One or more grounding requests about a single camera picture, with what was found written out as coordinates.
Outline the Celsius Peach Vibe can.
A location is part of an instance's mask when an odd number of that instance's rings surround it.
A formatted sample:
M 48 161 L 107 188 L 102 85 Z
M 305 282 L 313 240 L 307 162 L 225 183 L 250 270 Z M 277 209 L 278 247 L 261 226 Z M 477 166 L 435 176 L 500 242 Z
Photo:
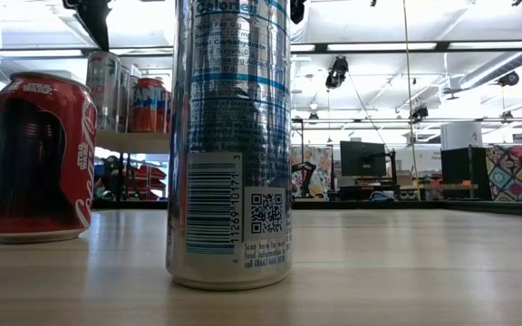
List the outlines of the Celsius Peach Vibe can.
M 123 64 L 120 65 L 120 83 L 117 112 L 117 131 L 123 133 L 127 130 L 127 114 L 129 107 L 130 70 Z

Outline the silver Red Bull can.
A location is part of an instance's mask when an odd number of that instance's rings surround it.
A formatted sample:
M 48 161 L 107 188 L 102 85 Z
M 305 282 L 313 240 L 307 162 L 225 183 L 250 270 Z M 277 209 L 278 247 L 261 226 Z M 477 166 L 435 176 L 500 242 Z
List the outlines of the silver Red Bull can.
M 290 0 L 177 0 L 166 268 L 232 291 L 292 266 Z

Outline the wooden shelf with black legs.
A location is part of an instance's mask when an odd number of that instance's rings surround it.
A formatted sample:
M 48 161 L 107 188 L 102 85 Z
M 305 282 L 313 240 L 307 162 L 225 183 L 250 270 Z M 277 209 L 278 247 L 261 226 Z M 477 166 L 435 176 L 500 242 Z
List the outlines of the wooden shelf with black legs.
M 116 133 L 101 130 L 96 139 L 95 201 L 140 201 L 129 199 L 131 168 L 149 165 L 169 168 L 169 135 L 166 133 Z

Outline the black ceiling light track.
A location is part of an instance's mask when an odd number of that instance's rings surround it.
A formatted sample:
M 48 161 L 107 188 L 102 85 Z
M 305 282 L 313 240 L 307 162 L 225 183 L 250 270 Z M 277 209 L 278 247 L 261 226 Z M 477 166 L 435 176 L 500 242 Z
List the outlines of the black ceiling light track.
M 81 58 L 92 48 L 16 48 L 0 49 L 0 59 L 59 59 Z M 292 54 L 372 54 L 372 53 L 457 53 L 457 52 L 518 52 L 522 40 L 432 41 L 432 42 L 369 42 L 369 43 L 294 43 Z

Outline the black hanging ceiling device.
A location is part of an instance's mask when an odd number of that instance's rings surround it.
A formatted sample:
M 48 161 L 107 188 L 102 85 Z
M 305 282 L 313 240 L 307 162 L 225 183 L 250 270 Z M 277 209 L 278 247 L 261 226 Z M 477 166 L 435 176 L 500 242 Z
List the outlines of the black hanging ceiling device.
M 520 80 L 519 75 L 515 71 L 513 71 L 513 72 L 509 72 L 506 75 L 500 77 L 497 81 L 497 84 L 501 87 L 514 86 L 514 85 L 518 84 L 519 80 Z
M 325 86 L 328 90 L 339 88 L 345 81 L 346 73 L 349 71 L 345 56 L 337 56 L 328 71 Z
M 426 105 L 416 106 L 411 110 L 410 119 L 413 123 L 419 123 L 429 116 L 428 107 Z

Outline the colourful cartoon poster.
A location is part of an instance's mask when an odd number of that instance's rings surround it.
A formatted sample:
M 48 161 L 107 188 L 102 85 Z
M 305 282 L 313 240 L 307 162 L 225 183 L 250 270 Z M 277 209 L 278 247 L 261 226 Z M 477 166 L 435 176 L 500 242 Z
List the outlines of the colourful cartoon poster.
M 333 149 L 293 146 L 290 154 L 293 196 L 327 199 L 332 188 Z

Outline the Star Wars Coca-Cola can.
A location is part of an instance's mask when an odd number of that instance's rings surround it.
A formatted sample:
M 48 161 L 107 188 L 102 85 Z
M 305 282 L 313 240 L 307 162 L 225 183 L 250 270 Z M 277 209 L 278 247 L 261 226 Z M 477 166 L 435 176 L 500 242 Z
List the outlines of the Star Wars Coca-Cola can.
M 0 91 L 0 242 L 70 240 L 91 223 L 98 112 L 84 84 L 16 72 Z

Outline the black monitor on stand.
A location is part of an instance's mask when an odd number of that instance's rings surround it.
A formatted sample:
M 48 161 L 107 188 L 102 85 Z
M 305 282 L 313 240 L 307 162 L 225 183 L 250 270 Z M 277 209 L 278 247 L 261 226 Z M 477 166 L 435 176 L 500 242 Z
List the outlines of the black monitor on stand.
M 376 177 L 397 181 L 395 152 L 381 143 L 341 141 L 341 173 L 343 177 Z

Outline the red stacked trays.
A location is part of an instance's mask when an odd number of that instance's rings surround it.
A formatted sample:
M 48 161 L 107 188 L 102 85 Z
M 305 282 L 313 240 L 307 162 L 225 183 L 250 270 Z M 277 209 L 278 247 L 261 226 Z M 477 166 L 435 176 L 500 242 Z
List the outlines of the red stacked trays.
M 167 174 L 158 167 L 141 165 L 131 168 L 128 178 L 129 199 L 159 201 L 167 195 Z

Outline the black rolling desk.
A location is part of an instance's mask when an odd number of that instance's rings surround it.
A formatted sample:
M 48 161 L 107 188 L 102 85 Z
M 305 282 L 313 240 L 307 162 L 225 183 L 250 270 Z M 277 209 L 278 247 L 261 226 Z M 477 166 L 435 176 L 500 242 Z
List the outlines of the black rolling desk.
M 374 192 L 394 198 L 395 192 L 399 190 L 397 184 L 389 182 L 360 182 L 355 185 L 340 186 L 333 197 L 337 201 L 368 201 Z

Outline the black partition panel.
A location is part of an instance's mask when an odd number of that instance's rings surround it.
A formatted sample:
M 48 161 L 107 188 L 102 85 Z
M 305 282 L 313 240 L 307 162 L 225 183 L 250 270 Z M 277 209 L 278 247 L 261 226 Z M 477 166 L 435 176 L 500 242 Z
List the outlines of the black partition panel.
M 470 180 L 478 188 L 474 198 L 491 201 L 486 150 L 484 148 L 450 149 L 441 152 L 441 172 L 443 184 L 461 184 Z

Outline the wooden workbench with red items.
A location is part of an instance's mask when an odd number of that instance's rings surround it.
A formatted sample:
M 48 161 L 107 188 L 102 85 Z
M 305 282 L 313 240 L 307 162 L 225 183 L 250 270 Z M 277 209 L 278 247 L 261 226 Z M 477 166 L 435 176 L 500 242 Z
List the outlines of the wooden workbench with red items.
M 428 191 L 436 191 L 438 194 L 447 191 L 469 191 L 469 196 L 474 197 L 474 192 L 479 188 L 477 184 L 412 184 L 411 186 L 400 186 L 396 191 L 399 200 L 426 200 Z

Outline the colourful patchwork panel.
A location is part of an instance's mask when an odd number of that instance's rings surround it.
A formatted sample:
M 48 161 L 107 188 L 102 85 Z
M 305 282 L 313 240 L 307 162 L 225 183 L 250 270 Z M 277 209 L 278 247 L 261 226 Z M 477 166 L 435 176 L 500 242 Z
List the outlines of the colourful patchwork panel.
M 493 201 L 522 203 L 522 145 L 486 149 Z

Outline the silver ventilation duct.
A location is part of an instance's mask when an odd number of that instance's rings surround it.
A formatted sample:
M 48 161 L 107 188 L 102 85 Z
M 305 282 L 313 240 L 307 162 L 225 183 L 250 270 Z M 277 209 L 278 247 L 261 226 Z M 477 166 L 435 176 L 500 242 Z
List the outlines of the silver ventilation duct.
M 522 52 L 503 53 L 464 75 L 459 80 L 459 87 L 462 90 L 477 88 L 513 72 L 520 66 L 522 66 Z

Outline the black aluminium table frame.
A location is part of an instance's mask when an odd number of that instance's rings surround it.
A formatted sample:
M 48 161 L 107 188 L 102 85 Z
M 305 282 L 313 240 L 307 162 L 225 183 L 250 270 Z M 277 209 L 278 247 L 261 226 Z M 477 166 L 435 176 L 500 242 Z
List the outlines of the black aluminium table frame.
M 167 209 L 166 201 L 95 201 L 92 210 L 113 209 Z M 482 212 L 501 215 L 522 216 L 522 203 L 494 201 L 295 201 L 293 210 L 376 210 L 376 209 L 445 209 L 455 211 Z

